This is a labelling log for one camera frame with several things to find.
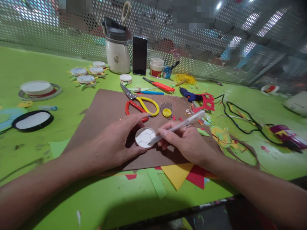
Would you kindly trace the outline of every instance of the white thermos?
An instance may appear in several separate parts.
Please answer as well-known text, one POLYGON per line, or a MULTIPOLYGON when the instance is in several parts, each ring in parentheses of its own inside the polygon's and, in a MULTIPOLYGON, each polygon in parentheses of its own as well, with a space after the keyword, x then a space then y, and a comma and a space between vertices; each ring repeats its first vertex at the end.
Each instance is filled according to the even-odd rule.
POLYGON ((130 56, 127 28, 108 17, 105 17, 102 25, 106 35, 106 59, 109 69, 114 73, 129 73, 130 56))

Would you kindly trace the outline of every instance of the mesh wall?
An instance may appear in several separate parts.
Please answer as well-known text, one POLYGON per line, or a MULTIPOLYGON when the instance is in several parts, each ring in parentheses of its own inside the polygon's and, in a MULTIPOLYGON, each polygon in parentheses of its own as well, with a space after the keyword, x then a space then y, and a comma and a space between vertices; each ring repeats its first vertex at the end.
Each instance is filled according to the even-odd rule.
MULTIPOLYGON (((306 8, 290 0, 212 1, 213 29, 173 29, 172 1, 135 0, 125 26, 130 32, 128 47, 132 60, 132 36, 148 39, 148 58, 161 58, 178 73, 198 78, 261 86, 283 84, 284 92, 294 92, 296 82, 306 82, 306 8), (218 22, 230 30, 217 27, 218 22), (243 30, 245 36, 236 34, 243 30), (257 44, 252 36, 265 39, 257 44), (246 63, 225 61, 231 41, 246 45, 246 63)), ((105 16, 121 23, 124 2, 94 0, 91 13, 60 13, 58 0, 2 0, 0 2, 1 44, 22 46, 39 52, 83 57, 106 62, 105 36, 101 21, 105 16)))

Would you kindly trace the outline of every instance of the thermos lid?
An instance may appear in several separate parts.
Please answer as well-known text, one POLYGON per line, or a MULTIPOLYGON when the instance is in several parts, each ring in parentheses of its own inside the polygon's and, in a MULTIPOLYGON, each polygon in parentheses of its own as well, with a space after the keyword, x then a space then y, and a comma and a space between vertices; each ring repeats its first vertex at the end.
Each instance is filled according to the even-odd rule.
POLYGON ((127 28, 120 25, 115 20, 109 17, 105 17, 105 20, 102 21, 102 26, 107 38, 123 42, 128 40, 127 28))

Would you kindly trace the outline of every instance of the smartphone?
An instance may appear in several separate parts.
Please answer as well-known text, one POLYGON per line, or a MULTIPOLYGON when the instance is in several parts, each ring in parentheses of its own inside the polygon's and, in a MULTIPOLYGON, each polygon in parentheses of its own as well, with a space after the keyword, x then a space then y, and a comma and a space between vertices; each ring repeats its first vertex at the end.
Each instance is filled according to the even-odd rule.
POLYGON ((132 72, 137 75, 146 75, 148 40, 143 37, 133 37, 132 72))

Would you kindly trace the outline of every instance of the green tabletop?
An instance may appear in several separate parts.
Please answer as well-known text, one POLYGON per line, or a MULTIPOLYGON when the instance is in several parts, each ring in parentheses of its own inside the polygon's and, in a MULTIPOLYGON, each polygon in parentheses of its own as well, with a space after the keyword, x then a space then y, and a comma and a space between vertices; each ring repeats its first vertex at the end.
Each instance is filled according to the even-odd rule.
MULTIPOLYGON (((14 107, 21 102, 18 97, 19 86, 28 81, 48 81, 60 85, 63 90, 59 96, 47 101, 34 102, 28 108, 28 111, 34 111, 39 105, 57 106, 58 111, 51 112, 54 115, 54 121, 49 126, 32 133, 21 133, 12 129, 0 135, 0 178, 19 169, 2 181, 1 186, 32 170, 38 163, 25 165, 40 158, 44 163, 52 160, 48 142, 59 142, 71 138, 84 116, 84 110, 89 107, 98 89, 122 90, 119 85, 119 75, 107 71, 108 75, 105 79, 97 79, 95 88, 86 88, 82 91, 78 83, 72 82, 67 71, 75 67, 89 68, 92 62, 87 60, 4 47, 0 47, 0 53, 2 57, 0 106, 2 108, 14 107)), ((133 75, 132 78, 130 87, 152 87, 140 76, 133 75)), ((227 100, 248 111, 257 121, 263 124, 284 124, 298 135, 307 138, 307 124, 300 116, 282 106, 285 99, 280 96, 266 96, 259 90, 241 85, 218 86, 205 81, 198 83, 198 89, 195 85, 186 88, 193 93, 205 91, 214 97, 226 94, 227 100)), ((175 95, 180 96, 178 87, 175 95)), ((307 175, 306 153, 300 154, 269 144, 257 132, 251 135, 243 134, 229 118, 217 117, 224 115, 222 108, 222 105, 216 104, 216 111, 212 113, 213 125, 228 128, 229 133, 252 145, 262 165, 261 170, 267 170, 286 180, 307 175), (262 150, 261 146, 265 146, 270 152, 262 150)), ((244 121, 238 121, 238 123, 246 130, 254 127, 244 121)), ((248 152, 241 154, 240 157, 251 164, 255 162, 248 152)), ((124 175, 114 175, 79 181, 51 199, 26 223, 25 228, 96 229, 102 225, 103 229, 108 229, 238 193, 227 183, 213 180, 206 184, 204 190, 186 180, 179 191, 176 191, 165 174, 159 171, 158 176, 167 191, 167 196, 159 200, 146 170, 139 170, 137 174, 137 178, 133 180, 128 180, 124 175), (76 211, 81 212, 80 228, 76 211)))

